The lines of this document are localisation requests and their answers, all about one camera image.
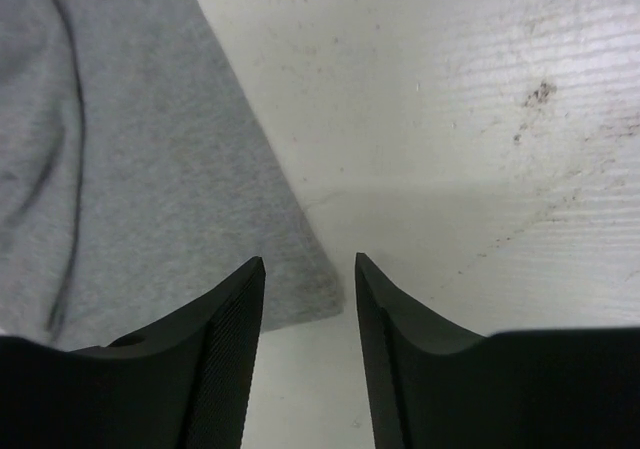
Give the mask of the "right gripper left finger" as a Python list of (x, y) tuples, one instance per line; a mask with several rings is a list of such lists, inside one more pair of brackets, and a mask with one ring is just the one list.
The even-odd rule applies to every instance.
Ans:
[(237, 448), (261, 330), (263, 261), (108, 346), (1, 340), (5, 448)]

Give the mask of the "grey tank top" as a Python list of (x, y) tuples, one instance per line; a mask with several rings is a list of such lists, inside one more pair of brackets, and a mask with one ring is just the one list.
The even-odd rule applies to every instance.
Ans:
[(262, 327), (344, 293), (197, 0), (1, 0), (1, 331), (107, 344), (251, 257)]

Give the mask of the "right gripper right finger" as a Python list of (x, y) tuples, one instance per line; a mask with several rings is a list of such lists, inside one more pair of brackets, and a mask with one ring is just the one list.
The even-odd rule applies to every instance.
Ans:
[(379, 448), (635, 448), (637, 328), (482, 336), (355, 259), (359, 333)]

